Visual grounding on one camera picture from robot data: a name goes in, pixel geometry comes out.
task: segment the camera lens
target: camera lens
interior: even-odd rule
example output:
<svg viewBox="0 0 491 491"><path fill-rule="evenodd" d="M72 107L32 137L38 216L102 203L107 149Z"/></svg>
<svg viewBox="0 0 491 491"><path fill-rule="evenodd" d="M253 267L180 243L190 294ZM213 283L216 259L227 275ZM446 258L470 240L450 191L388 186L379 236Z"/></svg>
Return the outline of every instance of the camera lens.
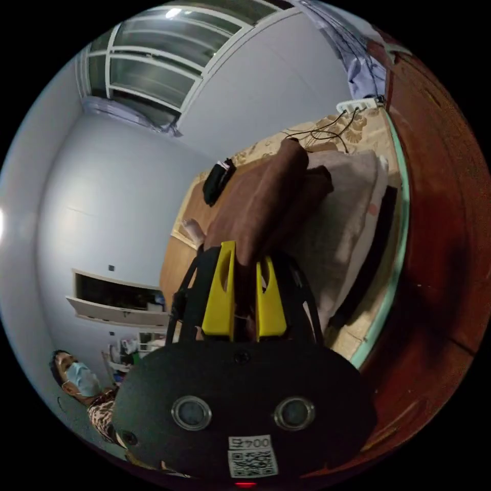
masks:
<svg viewBox="0 0 491 491"><path fill-rule="evenodd" d="M275 410L275 423L284 430L303 430L315 417L314 405L303 397L289 397Z"/></svg>
<svg viewBox="0 0 491 491"><path fill-rule="evenodd" d="M174 421L185 430L202 430L211 421L211 409L199 397L187 395L179 398L172 406Z"/></svg>

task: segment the power strip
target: power strip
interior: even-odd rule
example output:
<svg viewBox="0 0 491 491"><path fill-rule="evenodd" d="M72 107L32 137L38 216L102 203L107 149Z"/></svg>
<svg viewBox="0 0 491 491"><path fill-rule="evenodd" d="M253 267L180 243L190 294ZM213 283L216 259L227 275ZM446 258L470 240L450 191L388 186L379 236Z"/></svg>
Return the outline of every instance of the power strip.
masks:
<svg viewBox="0 0 491 491"><path fill-rule="evenodd" d="M377 101L373 97L370 97L368 99L340 102L336 106L336 109L341 114L344 111L347 113L353 113L356 109L363 111L364 109L374 109L376 107L378 107Z"/></svg>

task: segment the fisheye image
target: fisheye image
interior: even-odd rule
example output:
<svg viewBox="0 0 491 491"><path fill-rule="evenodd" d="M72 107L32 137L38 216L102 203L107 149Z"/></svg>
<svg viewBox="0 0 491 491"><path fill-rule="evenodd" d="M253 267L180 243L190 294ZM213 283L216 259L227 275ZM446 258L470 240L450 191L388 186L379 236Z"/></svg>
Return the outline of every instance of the fisheye image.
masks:
<svg viewBox="0 0 491 491"><path fill-rule="evenodd" d="M464 380L491 177L437 76L348 9L157 3L67 59L11 142L2 324L108 467L314 491Z"/></svg>

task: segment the patterned shirt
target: patterned shirt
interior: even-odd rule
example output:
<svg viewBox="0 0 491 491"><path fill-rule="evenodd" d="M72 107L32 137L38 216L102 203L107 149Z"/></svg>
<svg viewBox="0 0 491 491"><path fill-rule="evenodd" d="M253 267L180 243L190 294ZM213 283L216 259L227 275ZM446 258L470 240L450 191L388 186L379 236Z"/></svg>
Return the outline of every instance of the patterned shirt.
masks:
<svg viewBox="0 0 491 491"><path fill-rule="evenodd" d="M118 389L106 389L88 408L88 417L92 426L108 443L115 443L121 447L116 438L112 418L113 407Z"/></svg>

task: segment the wooden bed frame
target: wooden bed frame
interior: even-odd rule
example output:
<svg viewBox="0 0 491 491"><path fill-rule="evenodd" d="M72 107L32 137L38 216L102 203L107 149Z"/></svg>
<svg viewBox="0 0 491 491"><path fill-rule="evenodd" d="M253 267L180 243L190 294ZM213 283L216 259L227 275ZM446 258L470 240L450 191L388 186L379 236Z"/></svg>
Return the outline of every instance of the wooden bed frame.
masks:
<svg viewBox="0 0 491 491"><path fill-rule="evenodd" d="M361 367L379 421L355 459L308 474L325 484L388 455L435 416L469 369L491 313L491 178L473 132L420 60L396 53L393 63L375 42L369 53L387 69L385 107L409 174L409 231L389 318Z"/></svg>

